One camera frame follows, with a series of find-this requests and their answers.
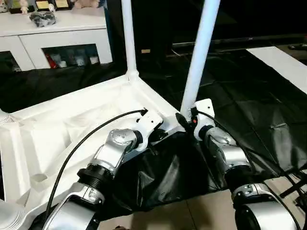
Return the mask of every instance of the black mat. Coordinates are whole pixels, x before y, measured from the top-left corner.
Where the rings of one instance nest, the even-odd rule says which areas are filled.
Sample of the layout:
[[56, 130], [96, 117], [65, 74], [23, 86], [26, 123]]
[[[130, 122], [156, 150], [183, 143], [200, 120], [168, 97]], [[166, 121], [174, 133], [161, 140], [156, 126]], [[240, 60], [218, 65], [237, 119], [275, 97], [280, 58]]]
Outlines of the black mat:
[[[139, 67], [141, 77], [177, 109], [188, 69], [186, 57], [171, 57], [159, 68], [150, 62]], [[111, 64], [2, 76], [0, 108], [13, 112], [124, 72]], [[246, 146], [287, 171], [306, 167], [307, 95], [249, 52], [209, 55], [198, 100], [205, 98], [212, 99], [216, 118]], [[187, 134], [177, 133], [155, 147], [158, 154], [146, 151], [121, 167], [102, 219], [225, 189], [212, 168], [211, 177], [206, 149]], [[259, 178], [280, 175], [263, 158], [250, 158]]]

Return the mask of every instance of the white vertical post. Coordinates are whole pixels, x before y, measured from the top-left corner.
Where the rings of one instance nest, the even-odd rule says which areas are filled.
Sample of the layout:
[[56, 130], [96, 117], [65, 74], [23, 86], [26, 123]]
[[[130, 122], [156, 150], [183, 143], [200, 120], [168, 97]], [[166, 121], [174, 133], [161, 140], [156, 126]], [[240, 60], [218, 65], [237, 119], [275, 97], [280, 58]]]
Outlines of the white vertical post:
[[123, 13], [125, 47], [127, 56], [127, 74], [132, 74], [137, 72], [137, 69], [135, 60], [131, 0], [121, 0], [121, 7]]
[[201, 22], [198, 27], [196, 43], [180, 109], [181, 114], [184, 115], [188, 121], [191, 120], [190, 109], [196, 101], [201, 83], [202, 72], [205, 67], [219, 5], [220, 0], [205, 0], [203, 5]]

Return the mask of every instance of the white cabinet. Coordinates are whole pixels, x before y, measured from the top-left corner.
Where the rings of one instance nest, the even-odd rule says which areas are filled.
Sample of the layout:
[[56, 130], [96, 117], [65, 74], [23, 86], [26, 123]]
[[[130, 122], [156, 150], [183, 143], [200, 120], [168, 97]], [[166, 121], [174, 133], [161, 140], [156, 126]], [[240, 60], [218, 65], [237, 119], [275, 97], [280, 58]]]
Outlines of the white cabinet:
[[20, 39], [36, 69], [49, 68], [43, 48], [95, 44], [100, 63], [112, 61], [106, 29], [21, 35]]
[[9, 51], [22, 71], [35, 69], [18, 36], [0, 37], [0, 53]]
[[20, 69], [50, 68], [45, 48], [93, 44], [101, 64], [112, 62], [103, 8], [55, 12], [57, 23], [37, 28], [28, 15], [0, 13], [0, 52], [10, 51]]

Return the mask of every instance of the white molded base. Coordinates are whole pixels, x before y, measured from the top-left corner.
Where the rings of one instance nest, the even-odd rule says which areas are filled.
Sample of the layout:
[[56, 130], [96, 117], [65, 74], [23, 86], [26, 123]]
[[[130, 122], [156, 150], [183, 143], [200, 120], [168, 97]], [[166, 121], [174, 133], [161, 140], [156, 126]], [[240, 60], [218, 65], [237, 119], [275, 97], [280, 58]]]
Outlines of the white molded base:
[[[12, 113], [14, 122], [0, 126], [2, 174], [5, 200], [25, 207], [23, 227], [45, 211], [60, 167], [87, 133], [119, 114], [143, 108], [155, 110], [170, 134], [178, 128], [177, 110], [139, 77], [129, 80], [127, 75]], [[132, 114], [107, 125], [79, 147], [66, 166], [53, 204], [78, 180], [77, 171], [86, 167], [109, 131], [131, 128], [138, 117]]]

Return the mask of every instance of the stuffed toy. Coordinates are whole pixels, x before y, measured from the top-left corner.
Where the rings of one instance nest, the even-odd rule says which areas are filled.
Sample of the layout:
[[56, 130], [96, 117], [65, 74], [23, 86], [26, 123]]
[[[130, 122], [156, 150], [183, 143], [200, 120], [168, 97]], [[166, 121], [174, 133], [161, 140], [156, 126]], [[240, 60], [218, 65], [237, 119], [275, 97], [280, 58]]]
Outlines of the stuffed toy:
[[0, 13], [8, 11], [8, 6], [5, 4], [4, 0], [0, 0]]
[[81, 9], [83, 7], [93, 7], [98, 8], [100, 0], [71, 0], [74, 2], [74, 7], [77, 9]]
[[29, 6], [28, 1], [27, 0], [20, 0], [19, 4], [21, 6], [20, 10], [21, 10], [22, 14], [27, 14], [28, 13], [28, 6]]

